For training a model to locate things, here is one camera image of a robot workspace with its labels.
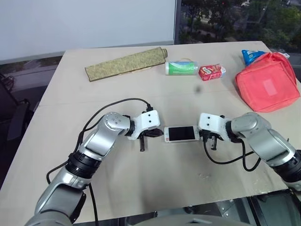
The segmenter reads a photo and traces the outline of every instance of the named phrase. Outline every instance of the table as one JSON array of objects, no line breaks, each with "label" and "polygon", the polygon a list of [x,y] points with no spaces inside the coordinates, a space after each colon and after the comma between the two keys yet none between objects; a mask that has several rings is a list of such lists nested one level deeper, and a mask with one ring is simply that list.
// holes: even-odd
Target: table
[{"label": "table", "polygon": [[[67,159],[86,121],[102,106],[139,97],[158,110],[162,126],[196,125],[201,112],[229,118],[251,111],[237,93],[235,75],[244,68],[241,49],[269,49],[260,41],[165,46],[168,60],[190,58],[200,65],[221,63],[226,75],[202,81],[196,76],[165,76],[164,65],[89,82],[84,67],[152,47],[76,49],[65,52],[20,144],[0,191],[3,225],[23,225],[47,187],[45,174]],[[107,111],[139,115],[145,105],[129,101]],[[273,128],[301,147],[301,99],[271,113],[261,113]],[[162,137],[139,141],[120,137],[92,182],[99,219],[119,218],[286,189],[263,162],[254,172],[242,162],[215,165],[201,143],[167,144]],[[241,146],[218,143],[212,157],[225,161],[241,155]],[[255,163],[248,156],[247,165]],[[89,191],[77,222],[93,221]]]}]

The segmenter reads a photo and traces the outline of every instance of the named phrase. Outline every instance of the white smartphone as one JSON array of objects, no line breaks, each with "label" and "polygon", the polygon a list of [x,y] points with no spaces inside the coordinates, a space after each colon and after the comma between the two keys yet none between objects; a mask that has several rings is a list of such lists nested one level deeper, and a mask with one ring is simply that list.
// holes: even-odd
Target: white smartphone
[{"label": "white smartphone", "polygon": [[187,142],[199,140],[198,126],[172,126],[164,128],[164,141]]}]

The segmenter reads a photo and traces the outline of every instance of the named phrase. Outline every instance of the red package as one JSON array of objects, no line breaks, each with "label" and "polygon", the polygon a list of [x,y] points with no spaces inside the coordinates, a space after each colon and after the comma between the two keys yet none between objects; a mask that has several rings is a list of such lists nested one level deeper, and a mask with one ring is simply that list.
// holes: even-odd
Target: red package
[{"label": "red package", "polygon": [[203,81],[208,81],[212,79],[218,79],[226,73],[226,69],[218,65],[207,65],[200,67],[198,74]]},{"label": "red package", "polygon": [[266,53],[236,76],[242,99],[256,112],[271,112],[300,97],[289,61],[279,53]]}]

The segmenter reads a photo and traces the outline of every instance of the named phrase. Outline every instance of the whiteboard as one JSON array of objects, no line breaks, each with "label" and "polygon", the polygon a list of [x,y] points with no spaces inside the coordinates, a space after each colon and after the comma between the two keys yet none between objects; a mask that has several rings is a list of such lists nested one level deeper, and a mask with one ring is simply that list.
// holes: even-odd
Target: whiteboard
[{"label": "whiteboard", "polygon": [[176,0],[1,0],[0,63],[174,41]]}]

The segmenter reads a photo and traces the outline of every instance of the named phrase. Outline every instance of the robotic arm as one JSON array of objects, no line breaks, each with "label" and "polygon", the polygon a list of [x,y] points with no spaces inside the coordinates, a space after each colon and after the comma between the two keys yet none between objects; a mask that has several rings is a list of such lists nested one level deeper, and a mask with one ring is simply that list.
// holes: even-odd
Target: robotic arm
[{"label": "robotic arm", "polygon": [[69,155],[67,164],[40,197],[34,217],[26,226],[71,226],[85,203],[83,190],[90,184],[118,136],[124,134],[135,140],[145,130],[159,125],[156,110],[142,113],[132,120],[116,112],[104,115],[97,129],[86,137],[76,152]]},{"label": "robotic arm", "polygon": [[201,113],[198,128],[225,141],[245,138],[253,151],[290,188],[301,191],[301,150],[295,148],[260,115],[250,112],[233,120]]}]

